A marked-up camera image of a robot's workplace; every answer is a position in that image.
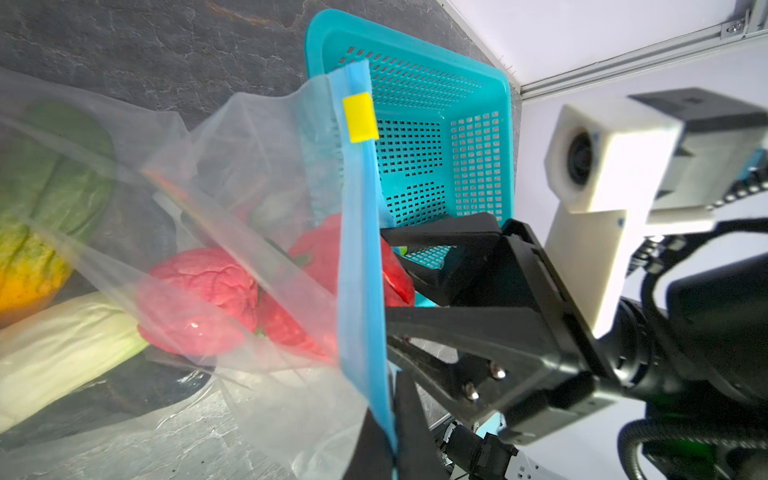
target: yellow squash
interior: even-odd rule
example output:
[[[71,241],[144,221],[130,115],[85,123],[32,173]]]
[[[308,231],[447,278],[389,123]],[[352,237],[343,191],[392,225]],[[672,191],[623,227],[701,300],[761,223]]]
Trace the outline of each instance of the yellow squash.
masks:
[[[70,105],[38,101],[19,122],[70,156],[23,133],[0,145],[0,328],[43,310],[72,270],[25,219],[88,243],[115,169],[109,133]]]

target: camera lens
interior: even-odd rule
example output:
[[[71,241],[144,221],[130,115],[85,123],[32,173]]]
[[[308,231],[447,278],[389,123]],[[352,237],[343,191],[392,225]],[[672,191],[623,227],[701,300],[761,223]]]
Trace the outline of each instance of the camera lens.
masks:
[[[577,185],[584,185],[592,170],[592,142],[587,132],[574,137],[568,148],[568,174]]]

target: metal bolt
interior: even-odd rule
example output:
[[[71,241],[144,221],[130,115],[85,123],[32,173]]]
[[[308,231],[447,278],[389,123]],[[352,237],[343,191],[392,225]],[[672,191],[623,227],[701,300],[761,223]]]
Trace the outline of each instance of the metal bolt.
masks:
[[[472,382],[467,382],[464,385],[464,395],[466,395],[467,399],[470,399],[473,402],[477,402],[477,400],[480,398],[480,394],[475,388],[475,384]]]
[[[734,33],[735,31],[741,30],[743,26],[744,26],[744,22],[736,22],[730,27],[726,28],[725,31],[727,31],[728,33]]]
[[[491,362],[491,376],[497,380],[501,380],[507,376],[507,372],[495,363]]]

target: red vegetable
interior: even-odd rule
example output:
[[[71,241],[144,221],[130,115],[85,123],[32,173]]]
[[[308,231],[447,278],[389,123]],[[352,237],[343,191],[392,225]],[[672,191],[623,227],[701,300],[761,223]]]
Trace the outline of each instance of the red vegetable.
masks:
[[[152,331],[139,326],[139,333],[152,345],[170,353],[207,356],[237,348],[245,340],[231,319],[196,308],[190,297],[217,306],[249,332],[256,331],[256,280],[225,250],[188,250],[156,265],[149,275],[190,294],[178,295],[152,281],[139,284],[137,308],[143,322],[152,325]],[[156,330],[162,334],[155,335]]]
[[[341,215],[326,218],[323,224],[302,235],[288,250],[302,270],[317,283],[336,295],[339,275],[339,244],[341,241]],[[411,277],[404,271],[392,248],[381,239],[382,274],[384,276],[384,304],[387,306],[413,306],[415,290]],[[304,356],[328,360],[328,355],[304,329],[269,295],[262,297],[259,306],[261,327],[273,342]]]

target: marble surface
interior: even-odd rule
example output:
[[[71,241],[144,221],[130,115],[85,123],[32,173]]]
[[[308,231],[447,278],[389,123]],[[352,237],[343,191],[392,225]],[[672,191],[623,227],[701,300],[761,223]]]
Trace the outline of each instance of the marble surface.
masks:
[[[435,0],[0,0],[0,66],[179,111],[191,129],[236,91],[295,91],[306,80],[306,27],[325,8],[488,63]],[[516,159],[519,97],[513,107]],[[424,392],[422,400],[430,422],[444,416]],[[24,480],[294,478],[243,440],[220,393],[158,429],[99,435],[88,437],[91,449],[58,457],[38,449],[46,462],[30,463],[30,452],[0,471]]]
[[[25,0],[0,2],[0,65],[153,110],[193,127],[236,91],[306,81],[304,35],[338,8],[486,61],[435,0]]]

